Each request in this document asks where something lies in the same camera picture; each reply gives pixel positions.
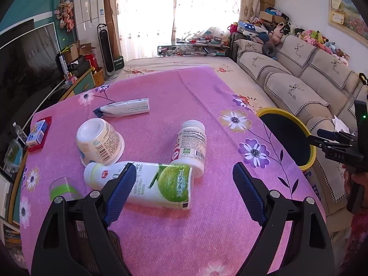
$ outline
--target green tape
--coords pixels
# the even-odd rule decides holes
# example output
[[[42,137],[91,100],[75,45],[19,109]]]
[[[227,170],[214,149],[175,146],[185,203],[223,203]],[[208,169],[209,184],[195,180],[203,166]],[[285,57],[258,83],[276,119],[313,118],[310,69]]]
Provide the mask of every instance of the green tape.
[[[64,193],[79,194],[79,192],[69,184],[62,184],[50,192],[50,200],[52,201],[56,196],[63,195]]]

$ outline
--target teal wall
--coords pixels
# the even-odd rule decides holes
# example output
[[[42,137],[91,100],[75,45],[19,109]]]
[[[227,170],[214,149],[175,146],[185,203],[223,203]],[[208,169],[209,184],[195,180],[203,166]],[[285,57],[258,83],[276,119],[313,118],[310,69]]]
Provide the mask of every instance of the teal wall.
[[[66,31],[66,27],[60,29],[60,21],[56,20],[53,14],[58,4],[59,0],[14,0],[3,20],[0,22],[0,31],[29,17],[52,12],[50,17],[34,22],[34,27],[37,28],[54,22],[60,48],[63,48],[74,41],[74,36],[73,32]]]

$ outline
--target human hand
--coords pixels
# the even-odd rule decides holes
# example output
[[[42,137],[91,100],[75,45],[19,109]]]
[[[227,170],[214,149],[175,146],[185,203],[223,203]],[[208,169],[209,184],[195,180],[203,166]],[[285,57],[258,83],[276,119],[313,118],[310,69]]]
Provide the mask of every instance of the human hand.
[[[344,188],[346,193],[351,193],[352,188],[352,180],[357,184],[361,184],[364,186],[364,197],[361,205],[361,212],[362,210],[368,214],[368,173],[367,172],[360,172],[360,173],[353,173],[352,175],[347,171],[346,165],[342,166],[345,169],[344,172]]]

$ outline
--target tower fan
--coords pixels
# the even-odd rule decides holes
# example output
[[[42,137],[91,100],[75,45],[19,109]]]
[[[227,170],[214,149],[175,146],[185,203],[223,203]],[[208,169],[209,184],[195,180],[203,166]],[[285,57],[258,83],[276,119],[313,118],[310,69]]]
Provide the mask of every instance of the tower fan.
[[[113,80],[117,77],[115,74],[113,56],[111,54],[109,34],[107,32],[106,24],[99,24],[97,26],[98,42],[100,43],[100,49],[102,52],[102,59],[106,69],[107,77],[106,81]]]

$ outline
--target upside-down yogurt cup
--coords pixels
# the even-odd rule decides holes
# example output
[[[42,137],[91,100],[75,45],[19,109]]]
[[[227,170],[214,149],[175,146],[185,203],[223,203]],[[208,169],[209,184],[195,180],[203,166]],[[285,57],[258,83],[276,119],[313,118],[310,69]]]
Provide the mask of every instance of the upside-down yogurt cup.
[[[84,122],[79,127],[75,140],[84,166],[92,162],[115,164],[125,147],[122,135],[101,118],[92,118]]]

